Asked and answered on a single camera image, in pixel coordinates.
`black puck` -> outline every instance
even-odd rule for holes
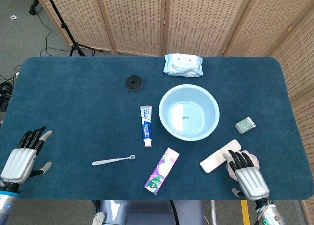
[[[137,75],[131,75],[126,80],[126,88],[130,91],[140,90],[143,86],[142,79]]]

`toothbrush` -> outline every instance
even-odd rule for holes
[[[117,159],[110,159],[110,160],[94,161],[92,163],[92,165],[103,165],[103,164],[108,164],[108,163],[116,162],[116,161],[120,161],[120,160],[134,160],[134,159],[135,159],[135,155],[130,155],[129,157],[126,157],[126,158],[117,158]]]

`purple toothpaste box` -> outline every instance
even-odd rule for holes
[[[178,157],[177,152],[167,148],[144,187],[156,195]]]

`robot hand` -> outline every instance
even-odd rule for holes
[[[52,134],[52,131],[48,131],[41,136],[45,129],[46,127],[42,127],[23,135],[17,147],[11,152],[1,173],[1,190],[17,192],[19,185],[25,183],[28,178],[42,175],[49,169],[51,162],[47,162],[38,170],[33,170],[39,151]]]
[[[268,201],[269,188],[258,168],[253,165],[250,157],[245,153],[228,151],[231,157],[223,154],[227,163],[234,171],[242,191],[233,188],[232,192],[240,197],[245,196],[256,203],[257,220],[254,225],[262,221],[265,225],[285,225],[276,206]]]

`toothpaste cap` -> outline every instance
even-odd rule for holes
[[[145,147],[151,147],[152,146],[152,140],[150,138],[145,138],[144,140]]]

